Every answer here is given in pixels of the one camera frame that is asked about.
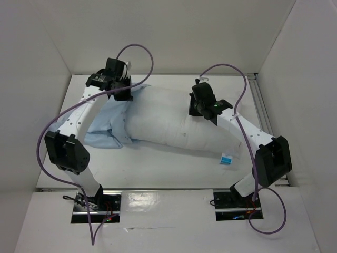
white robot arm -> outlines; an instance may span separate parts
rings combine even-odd
[[[189,115],[204,116],[213,124],[233,134],[241,142],[245,142],[243,132],[236,120],[238,117],[246,132],[254,154],[259,188],[268,187],[292,169],[289,145],[284,137],[275,138],[254,126],[240,114],[235,114],[233,106],[225,100],[217,101],[211,86],[200,83],[192,87]],[[234,198],[245,198],[255,191],[253,171],[231,186]]]
[[[128,75],[130,67],[129,62],[108,58],[105,69],[89,77],[80,102],[103,91],[131,86]],[[112,94],[117,101],[132,100],[130,89]],[[106,208],[103,204],[109,202],[109,196],[103,194],[102,186],[94,179],[88,166],[90,154],[82,143],[88,128],[108,99],[108,95],[101,95],[86,101],[71,113],[57,131],[48,131],[45,136],[51,162],[85,190],[90,204],[98,208],[103,206],[103,209]]]

tag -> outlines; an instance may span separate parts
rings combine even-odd
[[[222,153],[220,164],[231,165],[232,161],[233,161],[232,155],[227,155],[225,153]]]

white wall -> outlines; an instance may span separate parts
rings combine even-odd
[[[200,73],[215,63],[257,72],[294,0],[31,0],[74,74],[91,74],[130,43],[154,73]],[[133,73],[150,62],[128,50]],[[230,72],[218,68],[215,73]]]
[[[0,252],[13,252],[40,169],[39,132],[60,109],[70,73],[36,9],[0,1]]]
[[[336,252],[337,0],[297,0],[259,73],[323,253]]]

white fabric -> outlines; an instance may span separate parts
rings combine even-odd
[[[239,95],[221,99],[234,105]],[[239,140],[201,116],[190,116],[189,104],[187,92],[149,86],[127,109],[126,132],[132,139],[237,155]]]

white table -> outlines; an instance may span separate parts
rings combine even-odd
[[[208,76],[216,98],[226,99],[230,91],[241,92],[241,76]],[[88,75],[73,75],[62,106],[62,110],[77,103],[83,94]],[[143,75],[133,75],[137,82]],[[147,84],[191,92],[196,76],[152,75]],[[259,125],[251,90],[242,100],[241,114]],[[246,145],[241,145],[240,159],[234,159],[231,166],[219,165],[220,154],[182,150],[155,143],[141,141],[126,145],[122,149],[96,149],[86,146],[91,160],[90,169],[103,188],[229,188],[242,179],[252,168]],[[50,163],[48,156],[45,168],[53,175],[69,180],[67,175]],[[41,173],[38,188],[69,188]]]
[[[298,188],[277,192],[287,207],[288,221],[281,232],[267,236],[252,230],[247,220],[215,221],[209,204],[212,190],[123,191],[120,223],[104,225],[95,246],[87,224],[70,223],[73,202],[62,195],[74,197],[74,191],[36,192],[15,253],[319,253]],[[261,191],[260,200],[264,219],[252,222],[259,229],[275,230],[283,220],[281,204],[267,190]]]

